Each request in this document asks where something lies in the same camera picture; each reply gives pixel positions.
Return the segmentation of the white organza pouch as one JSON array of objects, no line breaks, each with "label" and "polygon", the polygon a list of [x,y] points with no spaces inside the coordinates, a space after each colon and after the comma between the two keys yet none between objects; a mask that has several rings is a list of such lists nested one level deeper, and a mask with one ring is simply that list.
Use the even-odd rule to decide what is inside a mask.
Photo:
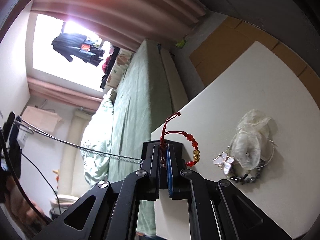
[{"label": "white organza pouch", "polygon": [[271,120],[265,113],[252,109],[239,121],[230,154],[244,170],[262,168],[272,160],[275,144],[270,138]]}]

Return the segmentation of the light green duvet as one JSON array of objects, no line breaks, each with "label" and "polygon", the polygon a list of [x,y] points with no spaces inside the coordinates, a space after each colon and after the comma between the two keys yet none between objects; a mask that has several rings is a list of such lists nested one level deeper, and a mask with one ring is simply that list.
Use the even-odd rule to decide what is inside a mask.
[{"label": "light green duvet", "polygon": [[80,146],[89,149],[89,151],[80,151],[84,161],[84,177],[91,187],[100,180],[108,179],[113,129],[113,104],[116,95],[114,88],[108,90],[82,135]]}]

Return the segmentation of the green bed mattress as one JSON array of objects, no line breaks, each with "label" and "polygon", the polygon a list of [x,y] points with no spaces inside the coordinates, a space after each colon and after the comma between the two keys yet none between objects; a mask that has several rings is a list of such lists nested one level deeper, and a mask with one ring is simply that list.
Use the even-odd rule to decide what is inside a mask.
[{"label": "green bed mattress", "polygon": [[144,142],[166,118],[188,103],[177,68],[168,50],[144,40],[125,71],[114,102],[111,159],[108,180],[123,180],[140,168]]}]

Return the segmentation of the floral pillow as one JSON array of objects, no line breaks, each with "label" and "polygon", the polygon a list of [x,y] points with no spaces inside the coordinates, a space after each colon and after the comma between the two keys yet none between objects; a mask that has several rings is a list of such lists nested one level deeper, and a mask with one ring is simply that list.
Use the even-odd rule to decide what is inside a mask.
[{"label": "floral pillow", "polygon": [[120,48],[115,62],[112,68],[110,69],[110,73],[107,75],[107,77],[104,77],[102,80],[102,89],[105,89],[105,87],[118,87],[121,78],[127,70],[133,55],[134,52]]}]

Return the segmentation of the small green floor object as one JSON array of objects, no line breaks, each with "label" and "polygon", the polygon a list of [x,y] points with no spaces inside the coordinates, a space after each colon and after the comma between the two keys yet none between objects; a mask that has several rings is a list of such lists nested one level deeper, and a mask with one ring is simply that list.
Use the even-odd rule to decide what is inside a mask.
[{"label": "small green floor object", "polygon": [[183,38],[175,44],[175,47],[178,49],[182,49],[185,46],[186,42],[187,42],[186,39]]}]

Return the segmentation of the dark hanging clothes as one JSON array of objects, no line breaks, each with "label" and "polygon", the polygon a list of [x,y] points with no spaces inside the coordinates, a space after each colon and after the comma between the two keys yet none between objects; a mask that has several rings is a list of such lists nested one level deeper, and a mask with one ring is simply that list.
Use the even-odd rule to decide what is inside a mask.
[{"label": "dark hanging clothes", "polygon": [[61,33],[52,40],[52,47],[69,62],[73,61],[74,56],[96,67],[105,53],[94,41],[82,34]]}]

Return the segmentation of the pink curtain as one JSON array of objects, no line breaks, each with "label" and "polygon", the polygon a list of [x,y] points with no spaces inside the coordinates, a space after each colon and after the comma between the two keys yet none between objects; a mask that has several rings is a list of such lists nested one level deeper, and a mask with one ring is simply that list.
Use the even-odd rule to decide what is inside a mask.
[{"label": "pink curtain", "polygon": [[206,13],[197,0],[33,0],[27,30],[27,74],[100,97],[103,71],[53,49],[62,30],[135,51],[145,39],[171,47]]}]

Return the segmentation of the pink wall box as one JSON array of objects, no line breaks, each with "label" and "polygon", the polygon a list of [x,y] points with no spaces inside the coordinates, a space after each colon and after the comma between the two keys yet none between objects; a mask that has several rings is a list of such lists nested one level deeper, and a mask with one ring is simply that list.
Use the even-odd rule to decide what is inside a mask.
[{"label": "pink wall box", "polygon": [[53,133],[58,122],[62,120],[57,113],[31,106],[26,107],[22,114],[22,119],[47,133]]}]

